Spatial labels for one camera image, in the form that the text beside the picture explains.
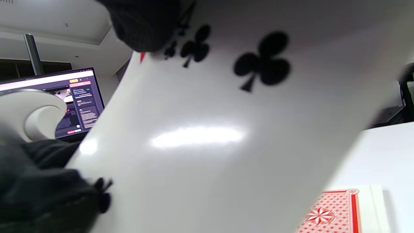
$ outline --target club symbol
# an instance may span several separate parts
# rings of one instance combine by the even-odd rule
[[[284,59],[273,56],[281,53],[288,44],[288,36],[283,32],[274,32],[267,35],[260,43],[259,56],[254,53],[243,54],[234,64],[234,73],[245,76],[253,72],[250,79],[240,88],[252,92],[256,74],[265,85],[275,85],[282,82],[290,72],[290,64]]]
[[[177,46],[177,42],[173,41],[171,45],[165,50],[164,52],[165,60],[168,60],[168,58],[174,57],[174,55],[176,54],[176,46]]]
[[[195,34],[194,41],[187,41],[183,48],[181,49],[181,57],[188,57],[187,61],[184,63],[183,67],[188,68],[191,59],[193,58],[195,62],[201,62],[204,58],[207,57],[210,47],[208,44],[203,42],[209,37],[211,28],[209,25],[204,25],[198,29]]]

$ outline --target computer monitor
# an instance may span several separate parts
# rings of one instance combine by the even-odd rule
[[[20,89],[48,92],[66,102],[66,114],[57,126],[55,136],[63,141],[81,140],[104,110],[93,68],[41,75],[0,83],[0,93]]]

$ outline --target ceiling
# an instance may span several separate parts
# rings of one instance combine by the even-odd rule
[[[97,76],[115,74],[132,54],[93,0],[0,0],[0,58],[28,60],[25,33],[42,61],[94,67]]]

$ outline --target card deck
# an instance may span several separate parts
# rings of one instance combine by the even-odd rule
[[[332,187],[323,192],[297,233],[388,233],[379,185]]]

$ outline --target white wall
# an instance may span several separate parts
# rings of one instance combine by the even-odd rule
[[[115,92],[116,88],[118,87],[118,77],[116,76],[116,74],[113,76],[105,76],[99,75],[97,73],[96,79],[98,80],[99,90],[101,91],[103,103],[106,106],[109,100],[111,99],[113,93]]]

